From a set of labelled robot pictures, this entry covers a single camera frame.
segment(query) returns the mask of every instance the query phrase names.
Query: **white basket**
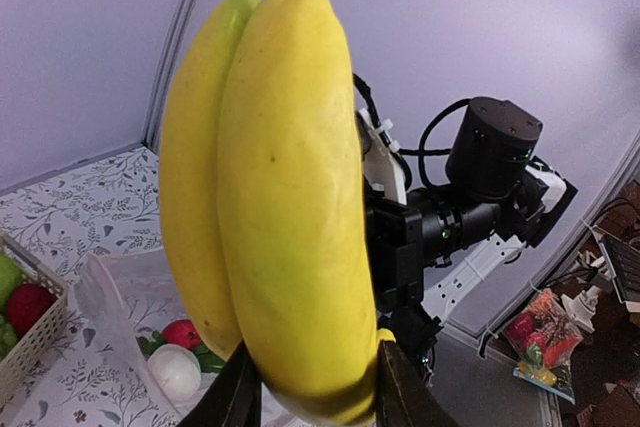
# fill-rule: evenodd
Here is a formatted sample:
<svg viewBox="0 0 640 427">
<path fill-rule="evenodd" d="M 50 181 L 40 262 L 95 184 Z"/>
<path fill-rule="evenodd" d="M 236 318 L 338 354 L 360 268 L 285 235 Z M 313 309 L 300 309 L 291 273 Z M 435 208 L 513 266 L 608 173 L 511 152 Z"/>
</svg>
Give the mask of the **white basket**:
<svg viewBox="0 0 640 427">
<path fill-rule="evenodd" d="M 62 278 L 7 234 L 0 232 L 0 242 L 4 245 L 7 255 L 22 267 L 25 281 L 45 287 L 56 297 L 54 304 L 0 362 L 1 407 L 64 329 L 67 322 L 69 288 Z"/>
</svg>

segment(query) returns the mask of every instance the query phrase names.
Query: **white egg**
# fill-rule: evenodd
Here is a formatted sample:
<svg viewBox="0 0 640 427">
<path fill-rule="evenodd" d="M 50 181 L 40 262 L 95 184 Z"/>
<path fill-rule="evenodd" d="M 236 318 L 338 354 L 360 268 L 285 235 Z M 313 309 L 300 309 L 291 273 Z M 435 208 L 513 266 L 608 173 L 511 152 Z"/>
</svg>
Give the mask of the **white egg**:
<svg viewBox="0 0 640 427">
<path fill-rule="evenodd" d="M 171 402 L 185 402 L 200 388 L 198 359 L 184 347 L 163 345 L 147 362 L 149 370 Z"/>
</svg>

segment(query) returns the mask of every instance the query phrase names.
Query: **yellow banana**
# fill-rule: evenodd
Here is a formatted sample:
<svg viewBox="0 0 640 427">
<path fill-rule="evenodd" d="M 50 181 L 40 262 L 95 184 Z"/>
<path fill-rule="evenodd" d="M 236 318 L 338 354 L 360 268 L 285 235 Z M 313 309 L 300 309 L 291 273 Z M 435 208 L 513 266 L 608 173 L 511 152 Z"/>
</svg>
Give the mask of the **yellow banana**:
<svg viewBox="0 0 640 427">
<path fill-rule="evenodd" d="M 292 412 L 372 420 L 378 339 L 360 144 L 349 49 L 329 0 L 260 3 L 220 125 L 220 233 L 251 357 Z"/>
<path fill-rule="evenodd" d="M 224 0 L 202 26 L 171 86 L 160 145 L 160 221 L 169 265 L 204 343 L 228 359 L 241 340 L 216 208 L 220 103 L 229 67 L 260 0 Z"/>
</svg>

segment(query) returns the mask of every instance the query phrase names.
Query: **clear plastic bag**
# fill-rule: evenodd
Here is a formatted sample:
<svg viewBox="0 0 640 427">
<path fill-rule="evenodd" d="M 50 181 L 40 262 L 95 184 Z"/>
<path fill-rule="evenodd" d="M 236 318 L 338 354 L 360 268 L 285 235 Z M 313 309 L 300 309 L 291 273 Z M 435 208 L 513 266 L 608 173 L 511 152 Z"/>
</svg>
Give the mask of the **clear plastic bag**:
<svg viewBox="0 0 640 427">
<path fill-rule="evenodd" d="M 513 375 L 575 403 L 571 354 L 582 334 L 550 289 L 540 292 L 504 334 L 521 359 Z"/>
<path fill-rule="evenodd" d="M 93 323 L 98 336 L 144 382 L 151 399 L 182 418 L 200 400 L 216 374 L 203 374 L 200 390 L 188 401 L 173 404 L 154 379 L 137 336 L 162 330 L 174 320 L 186 318 L 184 306 L 171 276 L 164 250 L 122 256 L 89 254 L 74 286 L 78 306 Z M 262 389 L 262 421 L 278 427 L 306 427 L 284 409 L 268 389 Z"/>
</svg>

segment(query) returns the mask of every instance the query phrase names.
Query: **snack bag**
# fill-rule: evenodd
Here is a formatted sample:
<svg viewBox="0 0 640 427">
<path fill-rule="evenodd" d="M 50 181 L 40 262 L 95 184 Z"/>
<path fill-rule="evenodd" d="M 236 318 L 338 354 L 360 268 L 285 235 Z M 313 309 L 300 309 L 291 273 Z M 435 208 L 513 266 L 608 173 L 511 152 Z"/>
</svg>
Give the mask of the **snack bag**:
<svg viewBox="0 0 640 427">
<path fill-rule="evenodd" d="M 540 292 L 504 335 L 521 359 L 513 375 L 575 404 L 571 354 L 582 334 L 550 289 Z"/>
</svg>

